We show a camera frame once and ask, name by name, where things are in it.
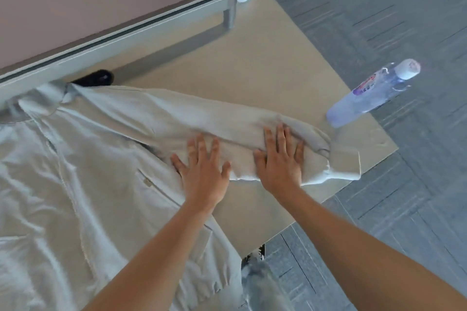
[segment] hand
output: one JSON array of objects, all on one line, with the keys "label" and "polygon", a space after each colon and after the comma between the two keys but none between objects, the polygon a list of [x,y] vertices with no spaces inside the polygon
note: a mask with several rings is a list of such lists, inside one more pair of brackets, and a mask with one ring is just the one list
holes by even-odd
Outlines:
[{"label": "hand", "polygon": [[225,162],[222,172],[219,172],[219,139],[214,138],[209,156],[203,135],[199,134],[196,140],[198,147],[194,139],[188,141],[188,167],[176,154],[172,155],[171,160],[182,176],[186,201],[195,204],[203,211],[212,213],[225,196],[231,166],[230,162]]},{"label": "hand", "polygon": [[284,130],[282,124],[277,126],[277,143],[268,127],[264,127],[264,139],[266,152],[254,151],[256,173],[264,188],[276,196],[290,187],[300,187],[303,168],[303,141],[295,149],[292,144],[290,128],[287,127]]}]

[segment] finger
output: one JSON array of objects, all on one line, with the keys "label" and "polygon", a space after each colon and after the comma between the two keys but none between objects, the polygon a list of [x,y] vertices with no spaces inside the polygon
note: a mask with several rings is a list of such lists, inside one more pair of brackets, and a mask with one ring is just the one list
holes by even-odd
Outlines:
[{"label": "finger", "polygon": [[256,165],[256,174],[259,178],[266,172],[266,153],[261,150],[253,151],[254,164]]},{"label": "finger", "polygon": [[206,160],[207,159],[207,150],[206,150],[206,142],[204,141],[203,135],[198,134],[196,136],[196,140],[198,142],[198,161]]},{"label": "finger", "polygon": [[287,147],[285,144],[284,126],[282,124],[277,126],[277,151],[281,154],[287,155]]},{"label": "finger", "polygon": [[213,162],[214,165],[219,164],[219,139],[214,138],[213,144],[211,145],[211,155],[209,159]]},{"label": "finger", "polygon": [[264,141],[266,142],[266,152],[272,156],[277,153],[276,140],[269,127],[264,127]]},{"label": "finger", "polygon": [[290,135],[289,127],[285,127],[284,135],[285,135],[285,149],[287,150],[287,155],[292,157],[294,152],[293,152],[292,135]]},{"label": "finger", "polygon": [[232,166],[230,165],[230,162],[225,161],[224,165],[222,165],[222,172],[220,173],[220,175],[222,176],[222,178],[229,179],[231,170],[232,170]]},{"label": "finger", "polygon": [[298,145],[296,146],[296,149],[295,149],[295,161],[298,162],[298,164],[300,165],[300,167],[303,167],[303,157],[304,157],[304,149],[305,149],[305,143],[303,142],[303,140],[300,141],[300,143],[298,143]]},{"label": "finger", "polygon": [[177,169],[178,173],[180,176],[184,176],[188,170],[188,168],[185,166],[185,164],[180,160],[177,154],[173,154],[171,156],[171,161],[173,166]]},{"label": "finger", "polygon": [[193,167],[198,163],[198,151],[196,150],[195,140],[190,139],[186,147],[188,149],[188,164],[190,167]]}]

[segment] bottle cap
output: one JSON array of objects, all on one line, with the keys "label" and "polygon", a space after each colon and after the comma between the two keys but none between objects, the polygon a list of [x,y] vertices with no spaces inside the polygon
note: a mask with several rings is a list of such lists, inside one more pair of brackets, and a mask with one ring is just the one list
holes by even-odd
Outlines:
[{"label": "bottle cap", "polygon": [[413,59],[406,59],[394,68],[396,75],[402,80],[413,78],[420,70],[420,63]]}]

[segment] bottle label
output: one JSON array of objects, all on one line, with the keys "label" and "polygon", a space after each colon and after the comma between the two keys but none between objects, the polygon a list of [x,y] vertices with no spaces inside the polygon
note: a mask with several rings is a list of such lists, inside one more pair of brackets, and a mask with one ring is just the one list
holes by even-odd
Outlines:
[{"label": "bottle label", "polygon": [[362,84],[356,87],[352,92],[356,96],[365,94],[367,91],[370,91],[373,86],[375,86],[378,72],[374,73],[371,77],[366,79]]}]

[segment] left hand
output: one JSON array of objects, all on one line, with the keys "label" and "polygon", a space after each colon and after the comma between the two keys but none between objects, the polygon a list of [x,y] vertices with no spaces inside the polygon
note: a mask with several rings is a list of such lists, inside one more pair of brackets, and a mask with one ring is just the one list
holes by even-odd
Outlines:
[{"label": "left hand", "polygon": [[186,201],[195,204],[205,212],[211,213],[224,198],[229,185],[230,162],[225,162],[219,171],[219,139],[214,138],[211,153],[208,154],[202,134],[190,139],[188,148],[188,166],[173,154],[171,161],[182,176]]}]

